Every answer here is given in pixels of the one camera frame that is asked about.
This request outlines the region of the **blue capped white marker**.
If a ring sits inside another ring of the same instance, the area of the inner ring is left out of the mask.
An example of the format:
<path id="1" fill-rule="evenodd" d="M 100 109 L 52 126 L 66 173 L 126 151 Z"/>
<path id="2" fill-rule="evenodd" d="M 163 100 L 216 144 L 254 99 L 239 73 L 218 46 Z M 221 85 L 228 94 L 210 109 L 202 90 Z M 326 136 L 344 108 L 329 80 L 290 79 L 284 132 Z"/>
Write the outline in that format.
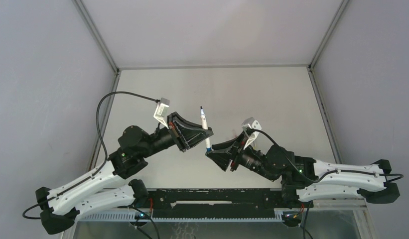
<path id="1" fill-rule="evenodd" d="M 201 118 L 202 128 L 203 129 L 208 129 L 206 115 L 205 115 L 205 112 L 204 112 L 204 109 L 203 109 L 202 106 L 200 107 L 200 118 Z M 211 148 L 210 138 L 205 139 L 205 146 L 206 146 L 206 148 Z"/>

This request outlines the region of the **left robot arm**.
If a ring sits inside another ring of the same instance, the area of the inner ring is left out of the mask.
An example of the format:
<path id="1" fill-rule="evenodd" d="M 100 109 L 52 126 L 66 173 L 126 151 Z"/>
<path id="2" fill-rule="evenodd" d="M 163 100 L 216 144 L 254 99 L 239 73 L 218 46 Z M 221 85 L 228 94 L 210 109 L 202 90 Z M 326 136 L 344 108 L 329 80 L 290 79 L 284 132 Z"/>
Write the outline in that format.
<path id="1" fill-rule="evenodd" d="M 40 220 L 46 232 L 58 234 L 83 217 L 107 209 L 132 204 L 144 207 L 149 195 L 143 181 L 127 179 L 148 165 L 146 158 L 174 145 L 185 152 L 213 135 L 211 127 L 204 129 L 176 112 L 167 117 L 167 124 L 152 134 L 131 125 L 118 139 L 120 147 L 101 166 L 61 187 L 37 189 Z"/>

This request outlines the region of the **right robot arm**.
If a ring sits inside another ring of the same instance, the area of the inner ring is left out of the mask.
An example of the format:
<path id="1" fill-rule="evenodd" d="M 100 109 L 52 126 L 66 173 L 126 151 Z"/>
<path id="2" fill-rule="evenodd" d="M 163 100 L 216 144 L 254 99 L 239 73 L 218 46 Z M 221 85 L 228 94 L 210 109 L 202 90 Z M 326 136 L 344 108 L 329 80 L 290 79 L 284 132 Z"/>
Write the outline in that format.
<path id="1" fill-rule="evenodd" d="M 295 155 L 271 137 L 272 145 L 266 153 L 247 145 L 247 140 L 248 136 L 241 133 L 213 145 L 206 156 L 223 171 L 243 166 L 272 182 L 280 180 L 281 202 L 287 207 L 314 200 L 349 198 L 390 204 L 400 196 L 396 181 L 404 176 L 392 173 L 388 160 L 363 166 L 336 164 Z"/>

